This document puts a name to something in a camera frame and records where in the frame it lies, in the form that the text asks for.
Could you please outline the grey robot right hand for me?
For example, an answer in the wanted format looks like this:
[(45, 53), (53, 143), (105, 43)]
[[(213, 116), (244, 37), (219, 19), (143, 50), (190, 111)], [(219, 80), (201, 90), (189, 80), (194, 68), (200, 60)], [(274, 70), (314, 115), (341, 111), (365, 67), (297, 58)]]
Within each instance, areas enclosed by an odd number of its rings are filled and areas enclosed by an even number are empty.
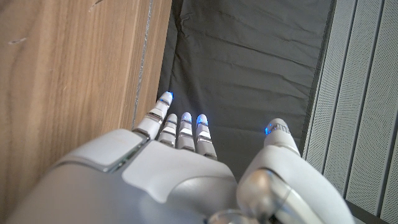
[(240, 179), (217, 158), (208, 119), (169, 113), (165, 92), (136, 128), (63, 156), (8, 223), (353, 223), (334, 186), (302, 159), (284, 120), (265, 128)]

